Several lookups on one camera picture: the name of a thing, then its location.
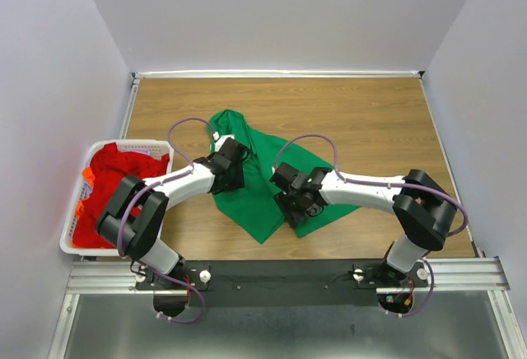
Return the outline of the green t-shirt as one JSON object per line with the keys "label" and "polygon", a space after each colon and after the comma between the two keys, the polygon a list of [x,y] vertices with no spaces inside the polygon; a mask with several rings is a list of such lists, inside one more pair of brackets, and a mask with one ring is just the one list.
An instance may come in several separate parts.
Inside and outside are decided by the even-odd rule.
{"label": "green t-shirt", "polygon": [[[245,187],[214,195],[217,208],[240,225],[262,244],[286,221],[273,196],[279,189],[270,182],[274,160],[287,140],[252,128],[245,116],[234,110],[223,110],[209,120],[221,135],[233,134],[235,140],[249,148],[243,163]],[[290,145],[280,161],[304,172],[315,167],[331,167],[312,152],[299,145]],[[304,237],[356,211],[357,205],[329,205],[314,218],[308,218],[293,229],[296,236]]]}

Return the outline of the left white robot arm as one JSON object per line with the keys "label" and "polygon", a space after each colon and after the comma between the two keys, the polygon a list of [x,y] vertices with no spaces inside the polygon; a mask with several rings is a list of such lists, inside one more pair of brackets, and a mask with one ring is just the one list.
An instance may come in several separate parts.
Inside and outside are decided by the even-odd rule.
{"label": "left white robot arm", "polygon": [[154,269],[154,278],[165,289],[181,283],[184,257],[160,238],[165,214],[195,196],[219,194],[245,187],[243,162],[249,148],[222,136],[214,151],[176,172],[140,179],[121,179],[96,223],[96,233],[110,242],[120,256]]}

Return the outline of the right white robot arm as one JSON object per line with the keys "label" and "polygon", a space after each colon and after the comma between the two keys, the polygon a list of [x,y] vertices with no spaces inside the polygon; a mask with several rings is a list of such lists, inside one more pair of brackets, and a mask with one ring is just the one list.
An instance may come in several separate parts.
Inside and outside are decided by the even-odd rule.
{"label": "right white robot arm", "polygon": [[274,199],[292,228],[333,205],[355,205],[395,215],[403,234],[371,272],[375,282],[391,287],[406,280],[422,256],[443,249],[460,210],[460,205],[421,170],[373,177],[315,167],[307,174],[283,162],[273,169],[270,182],[279,189]]}

